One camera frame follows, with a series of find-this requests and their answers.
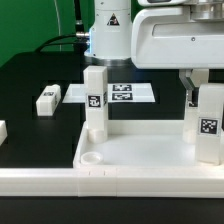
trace white tray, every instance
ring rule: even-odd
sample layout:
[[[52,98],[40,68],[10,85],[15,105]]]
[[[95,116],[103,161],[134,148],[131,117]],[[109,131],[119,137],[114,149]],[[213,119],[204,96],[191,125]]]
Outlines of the white tray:
[[[108,141],[91,144],[84,124],[74,168],[0,169],[0,196],[224,198],[224,165],[195,162],[194,146],[182,141],[183,121],[108,125]],[[88,152],[97,156],[84,165],[81,157]],[[97,153],[103,161],[91,164]]]
[[[80,196],[224,197],[224,167],[199,164],[182,140],[183,121],[109,121],[108,141],[92,144],[84,124],[74,158]],[[88,165],[86,153],[96,153]],[[98,153],[103,157],[96,162]]]

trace cable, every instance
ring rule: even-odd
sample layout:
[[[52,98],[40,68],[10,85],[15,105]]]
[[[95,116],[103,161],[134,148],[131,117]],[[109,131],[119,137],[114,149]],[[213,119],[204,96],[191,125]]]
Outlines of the cable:
[[[86,41],[74,41],[74,42],[64,42],[64,43],[50,43],[50,44],[42,44],[38,47],[35,52],[40,53],[45,47],[49,46],[62,46],[62,45],[74,45],[74,44],[86,44]]]
[[[60,13],[58,10],[58,2],[57,0],[54,0],[54,5],[55,5],[55,10],[57,14],[57,21],[58,21],[58,35],[61,36],[61,18],[60,18]]]
[[[84,26],[82,22],[82,16],[81,16],[81,7],[80,7],[80,1],[74,0],[74,6],[75,6],[75,29],[76,32],[84,32]]]
[[[47,40],[45,43],[43,43],[41,46],[39,46],[35,51],[40,52],[39,49],[44,48],[45,45],[48,45],[48,44],[50,44],[54,41],[57,41],[57,40],[62,40],[62,39],[72,38],[72,37],[76,38],[76,35],[75,34],[67,34],[67,35],[61,35],[61,36],[58,36],[58,37],[51,38],[50,40]]]

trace black cable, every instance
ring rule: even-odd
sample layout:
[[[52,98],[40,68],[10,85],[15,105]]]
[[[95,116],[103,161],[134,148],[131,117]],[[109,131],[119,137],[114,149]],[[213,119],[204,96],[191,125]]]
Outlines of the black cable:
[[[45,47],[49,47],[49,46],[62,46],[62,45],[74,45],[74,44],[86,44],[86,42],[76,41],[76,42],[65,42],[65,43],[49,43],[49,44],[41,45],[35,50],[35,52],[40,53]]]
[[[55,41],[57,41],[57,40],[63,40],[63,39],[72,38],[72,37],[75,37],[75,38],[76,38],[76,35],[75,35],[75,34],[67,34],[67,35],[61,35],[61,36],[58,36],[58,37],[51,38],[50,40],[47,40],[47,41],[44,42],[41,46],[39,46],[39,47],[35,50],[35,52],[40,52],[39,49],[44,48],[47,44],[50,44],[50,43],[55,42]]]
[[[76,20],[82,20],[81,7],[80,7],[79,0],[74,0],[74,4],[75,4],[75,18]]]
[[[84,32],[84,25],[82,22],[82,16],[81,16],[81,7],[80,7],[80,1],[74,0],[74,6],[75,6],[75,29],[76,32]]]

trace white block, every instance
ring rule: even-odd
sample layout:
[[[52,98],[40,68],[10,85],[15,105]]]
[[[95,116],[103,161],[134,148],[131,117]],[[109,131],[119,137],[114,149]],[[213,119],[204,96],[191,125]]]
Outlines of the white block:
[[[88,139],[93,143],[102,143],[108,135],[107,68],[89,66],[84,70],[84,83]]]
[[[201,162],[220,164],[224,105],[223,84],[203,84],[198,99],[196,156]]]
[[[7,130],[5,121],[0,121],[0,145],[4,142],[7,137]]]
[[[36,102],[38,116],[52,116],[60,99],[60,86],[47,86]]]

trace green background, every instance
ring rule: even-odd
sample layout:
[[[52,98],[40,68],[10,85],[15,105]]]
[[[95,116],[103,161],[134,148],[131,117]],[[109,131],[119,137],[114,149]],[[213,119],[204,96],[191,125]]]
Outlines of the green background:
[[[94,0],[80,0],[85,30],[94,23]],[[75,32],[73,0],[57,0],[61,18],[61,34]],[[139,10],[132,0],[132,18]],[[46,40],[58,36],[54,0],[1,0],[0,5],[0,66],[13,55],[33,51]],[[47,50],[59,50],[51,47]]]

